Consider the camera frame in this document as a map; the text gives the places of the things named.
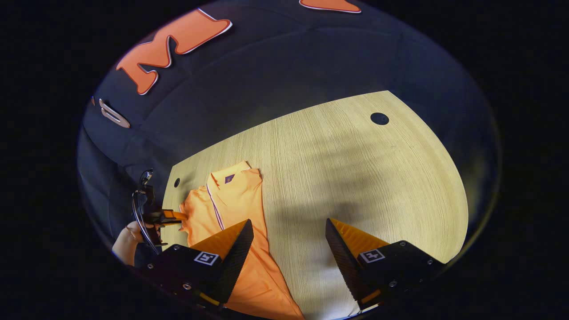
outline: purple logo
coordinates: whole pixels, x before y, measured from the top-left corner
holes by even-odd
[[[235,177],[235,175],[234,175],[234,174],[232,174],[232,175],[228,175],[227,177],[225,177],[225,183],[229,183],[229,182],[231,182],[231,180],[233,180],[233,177]]]

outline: orange letter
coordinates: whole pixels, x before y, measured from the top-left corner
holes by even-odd
[[[344,0],[300,0],[302,6],[317,10],[333,10],[349,13],[360,13],[360,8]]]
[[[151,42],[139,44],[129,51],[117,64],[136,83],[137,92],[146,94],[158,80],[156,70],[146,72],[141,64],[167,68],[172,63],[168,40],[176,42],[176,53],[187,54],[199,45],[227,31],[231,27],[227,19],[215,20],[200,9],[174,20],[164,26]]]

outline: wooden table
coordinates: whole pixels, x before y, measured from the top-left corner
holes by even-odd
[[[372,122],[376,112],[389,122]],[[388,91],[303,109],[189,157],[172,168],[163,208],[178,209],[210,172],[243,160],[260,169],[270,252],[307,319],[358,311],[324,237],[326,218],[389,243],[410,241],[443,263],[463,245],[459,173],[436,135]],[[187,246],[177,229],[162,229],[162,239]]]

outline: orange polo shirt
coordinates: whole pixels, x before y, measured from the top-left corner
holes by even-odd
[[[259,169],[243,161],[209,175],[180,205],[182,228],[192,245],[226,227],[251,219],[253,242],[226,307],[269,319],[304,319],[281,270],[269,253]]]

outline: human hand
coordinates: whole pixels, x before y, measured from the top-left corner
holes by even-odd
[[[152,224],[149,223],[145,223],[145,227],[146,228],[152,228]],[[158,224],[154,224],[154,228],[156,228],[156,232],[158,233],[158,237],[160,237],[160,225]],[[140,226],[138,225],[137,221],[132,221],[131,223],[129,223],[125,229],[131,234],[133,241],[136,241],[138,243],[142,243],[144,242],[144,237],[142,236],[142,232],[140,229]]]

